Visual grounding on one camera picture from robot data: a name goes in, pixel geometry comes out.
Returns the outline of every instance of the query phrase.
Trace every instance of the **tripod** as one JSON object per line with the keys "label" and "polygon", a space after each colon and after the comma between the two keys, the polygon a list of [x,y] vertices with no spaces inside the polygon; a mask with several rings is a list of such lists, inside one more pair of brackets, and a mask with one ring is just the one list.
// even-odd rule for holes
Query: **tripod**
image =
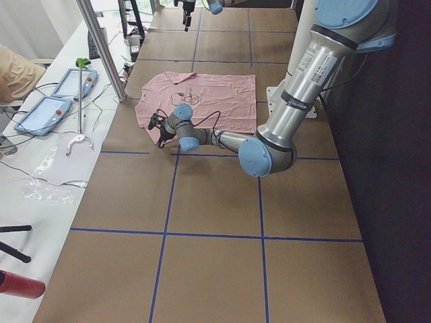
{"label": "tripod", "polygon": [[[17,232],[17,231],[30,231],[32,229],[31,225],[18,225],[14,227],[0,227],[0,233],[1,232]],[[26,256],[25,254],[19,252],[17,249],[12,248],[11,246],[3,243],[0,241],[0,250],[3,252],[6,252],[7,254],[10,254],[11,256],[21,260],[22,262],[25,262],[26,264],[29,263],[32,258],[30,256]]]}

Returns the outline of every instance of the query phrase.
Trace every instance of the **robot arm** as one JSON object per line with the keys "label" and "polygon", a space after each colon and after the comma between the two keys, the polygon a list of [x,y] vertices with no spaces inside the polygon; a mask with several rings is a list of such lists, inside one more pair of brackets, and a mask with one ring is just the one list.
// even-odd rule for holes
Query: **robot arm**
{"label": "robot arm", "polygon": [[158,146],[178,135],[187,152],[200,145],[227,148],[238,152],[241,166],[256,177],[292,167],[292,137],[341,59],[354,54],[359,44],[361,52],[387,48],[395,37],[396,0],[318,0],[314,10],[319,24],[310,30],[310,44],[268,121],[254,136],[196,129],[191,107],[180,104],[169,117],[154,115],[149,129],[160,125]]}

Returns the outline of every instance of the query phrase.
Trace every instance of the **blue joint cap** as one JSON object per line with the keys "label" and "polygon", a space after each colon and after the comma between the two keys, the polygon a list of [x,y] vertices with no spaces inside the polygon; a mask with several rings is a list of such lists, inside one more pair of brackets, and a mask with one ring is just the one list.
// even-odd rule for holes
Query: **blue joint cap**
{"label": "blue joint cap", "polygon": [[319,25],[340,29],[360,22],[377,3],[378,0],[318,0],[314,10]]}
{"label": "blue joint cap", "polygon": [[393,34],[384,38],[371,40],[369,42],[359,44],[356,49],[356,52],[360,54],[362,52],[376,52],[378,50],[388,49],[394,44],[396,35],[397,34]]}
{"label": "blue joint cap", "polygon": [[193,110],[188,104],[180,103],[174,109],[174,115],[181,120],[190,120],[193,115]]}
{"label": "blue joint cap", "polygon": [[209,10],[213,15],[218,15],[223,11],[223,5],[221,3],[215,2],[209,5]]}
{"label": "blue joint cap", "polygon": [[268,148],[257,138],[248,138],[242,142],[238,150],[242,168],[248,175],[264,177],[272,168],[271,155]]}
{"label": "blue joint cap", "polygon": [[194,137],[183,137],[180,139],[180,146],[186,153],[191,153],[199,148],[199,140]]}

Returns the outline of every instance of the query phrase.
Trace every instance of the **pink cloth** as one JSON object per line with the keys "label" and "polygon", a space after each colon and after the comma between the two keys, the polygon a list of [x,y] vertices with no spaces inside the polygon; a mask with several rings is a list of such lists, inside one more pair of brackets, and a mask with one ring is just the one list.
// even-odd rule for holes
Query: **pink cloth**
{"label": "pink cloth", "polygon": [[[187,103],[193,109],[192,122],[197,124],[215,111],[221,116],[216,127],[238,133],[256,131],[256,81],[254,75],[209,75],[164,72],[142,88],[142,97],[135,107],[136,118],[157,143],[160,133],[149,131],[150,118],[157,109],[170,115],[175,106]],[[217,114],[200,124],[211,128]]]}

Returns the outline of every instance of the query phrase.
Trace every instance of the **red tube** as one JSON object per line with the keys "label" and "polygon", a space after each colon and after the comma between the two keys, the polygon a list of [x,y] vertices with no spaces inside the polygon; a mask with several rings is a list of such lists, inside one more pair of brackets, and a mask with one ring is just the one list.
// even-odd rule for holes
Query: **red tube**
{"label": "red tube", "polygon": [[8,271],[0,271],[0,293],[36,299],[44,292],[43,281],[36,281]]}

